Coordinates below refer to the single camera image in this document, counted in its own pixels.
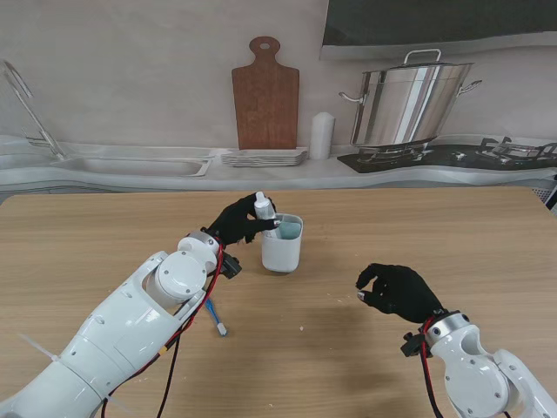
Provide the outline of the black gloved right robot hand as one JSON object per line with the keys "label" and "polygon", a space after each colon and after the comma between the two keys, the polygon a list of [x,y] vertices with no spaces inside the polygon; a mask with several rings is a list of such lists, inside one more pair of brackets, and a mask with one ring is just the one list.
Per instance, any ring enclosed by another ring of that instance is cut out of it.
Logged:
{"label": "black gloved right robot hand", "polygon": [[355,286],[358,298],[369,307],[412,323],[425,323],[445,312],[424,279],[408,266],[372,263]]}

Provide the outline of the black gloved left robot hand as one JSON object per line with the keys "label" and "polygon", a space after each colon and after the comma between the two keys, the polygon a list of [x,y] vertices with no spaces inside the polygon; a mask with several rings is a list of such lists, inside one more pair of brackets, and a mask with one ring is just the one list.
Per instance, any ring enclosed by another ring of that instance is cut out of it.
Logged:
{"label": "black gloved left robot hand", "polygon": [[202,231],[216,237],[223,246],[240,241],[251,243],[258,233],[278,227],[274,219],[258,219],[255,212],[256,194],[252,193],[228,205],[208,228]]}

